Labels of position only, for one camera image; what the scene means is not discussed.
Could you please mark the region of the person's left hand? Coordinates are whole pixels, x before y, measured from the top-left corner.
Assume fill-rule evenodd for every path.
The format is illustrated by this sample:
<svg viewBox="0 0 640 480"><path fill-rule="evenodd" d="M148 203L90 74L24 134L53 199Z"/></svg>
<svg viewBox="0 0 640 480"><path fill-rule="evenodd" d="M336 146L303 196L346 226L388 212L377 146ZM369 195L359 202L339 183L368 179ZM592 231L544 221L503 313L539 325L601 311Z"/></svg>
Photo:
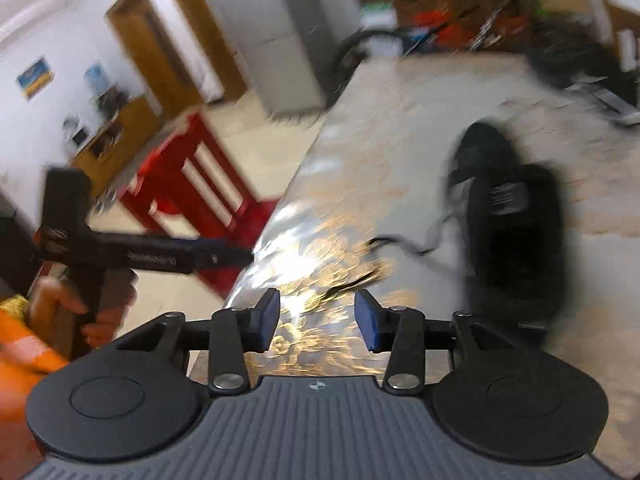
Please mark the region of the person's left hand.
<svg viewBox="0 0 640 480"><path fill-rule="evenodd" d="M92 323L81 327L86 343L99 348L110 342L122 326L129 307L136 301L134 285L138 277L131 270L109 270L105 275L106 289L101 292L102 307ZM26 310L26 324L42 341L52 344L56 333L56 319L62 311L84 315L88 308L80 298L77 287L69 280L45 276L36 281Z"/></svg>

